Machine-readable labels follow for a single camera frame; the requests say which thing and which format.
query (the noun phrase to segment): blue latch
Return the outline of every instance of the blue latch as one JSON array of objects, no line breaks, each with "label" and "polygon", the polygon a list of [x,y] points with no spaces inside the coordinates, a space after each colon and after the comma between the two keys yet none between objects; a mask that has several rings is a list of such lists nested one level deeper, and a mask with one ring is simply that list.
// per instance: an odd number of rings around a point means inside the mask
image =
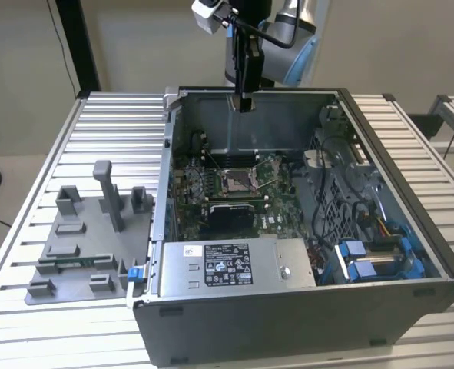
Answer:
[{"label": "blue latch", "polygon": [[370,260],[355,261],[348,266],[348,275],[352,282],[365,281],[377,276],[375,268]]},{"label": "blue latch", "polygon": [[362,241],[343,241],[340,245],[341,255],[359,257],[366,256],[365,246]]},{"label": "blue latch", "polygon": [[132,267],[128,271],[128,282],[142,282],[144,281],[144,269],[141,267]]},{"label": "blue latch", "polygon": [[421,260],[414,258],[413,267],[410,271],[405,273],[407,279],[420,279],[425,277],[425,267]]}]

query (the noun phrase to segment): blue release tab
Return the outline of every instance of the blue release tab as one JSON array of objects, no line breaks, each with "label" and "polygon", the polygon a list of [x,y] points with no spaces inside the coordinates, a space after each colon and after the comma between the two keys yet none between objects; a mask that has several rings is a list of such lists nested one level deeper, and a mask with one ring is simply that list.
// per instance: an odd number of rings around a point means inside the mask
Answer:
[{"label": "blue release tab", "polygon": [[420,279],[425,277],[425,267],[418,258],[413,260],[413,267],[406,273],[407,279]]},{"label": "blue release tab", "polygon": [[363,246],[362,241],[344,241],[343,243],[348,247],[350,256],[366,256],[365,246]]},{"label": "blue release tab", "polygon": [[144,269],[140,267],[129,268],[128,282],[142,282],[144,281]]},{"label": "blue release tab", "polygon": [[401,245],[403,246],[403,249],[406,252],[406,256],[408,256],[411,253],[411,251],[413,251],[411,243],[406,237],[401,238]]},{"label": "blue release tab", "polygon": [[343,242],[340,244],[340,251],[341,251],[341,256],[343,258],[346,258],[348,256],[348,246],[346,245],[346,242]]},{"label": "blue release tab", "polygon": [[348,274],[352,282],[358,279],[366,279],[377,276],[377,272],[370,260],[355,261],[348,267]]}]

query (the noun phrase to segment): white wall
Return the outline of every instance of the white wall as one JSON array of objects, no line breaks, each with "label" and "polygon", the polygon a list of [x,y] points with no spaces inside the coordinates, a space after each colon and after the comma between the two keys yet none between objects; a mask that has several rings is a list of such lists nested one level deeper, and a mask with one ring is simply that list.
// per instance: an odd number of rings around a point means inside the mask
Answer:
[{"label": "white wall", "polygon": [[73,101],[45,1],[0,1],[0,155],[47,152]]},{"label": "white wall", "polygon": [[427,112],[454,95],[454,0],[332,0],[313,84]]},{"label": "white wall", "polygon": [[[202,32],[191,1],[83,0],[102,87],[222,84],[224,34]],[[333,0],[313,83],[425,111],[454,94],[453,65],[454,0]],[[0,1],[0,155],[47,152],[72,102],[45,1]]]}]

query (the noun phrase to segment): floor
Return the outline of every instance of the floor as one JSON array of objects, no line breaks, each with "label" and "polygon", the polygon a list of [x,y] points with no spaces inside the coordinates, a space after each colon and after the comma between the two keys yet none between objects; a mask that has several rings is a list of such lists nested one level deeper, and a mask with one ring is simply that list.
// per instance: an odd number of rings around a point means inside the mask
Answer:
[{"label": "floor", "polygon": [[[35,177],[44,163],[45,155],[0,156],[0,172],[3,182],[0,187],[0,219],[11,224]],[[0,224],[0,247],[8,233],[8,228]]]}]

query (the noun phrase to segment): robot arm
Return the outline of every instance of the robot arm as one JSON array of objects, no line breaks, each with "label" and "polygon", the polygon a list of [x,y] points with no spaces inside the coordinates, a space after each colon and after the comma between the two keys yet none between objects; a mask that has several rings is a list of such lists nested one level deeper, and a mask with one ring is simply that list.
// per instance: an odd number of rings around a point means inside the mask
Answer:
[{"label": "robot arm", "polygon": [[315,55],[313,0],[286,0],[274,23],[266,22],[271,0],[196,0],[194,16],[202,29],[227,28],[225,76],[235,85],[234,107],[253,109],[252,93],[261,78],[296,86]]}]

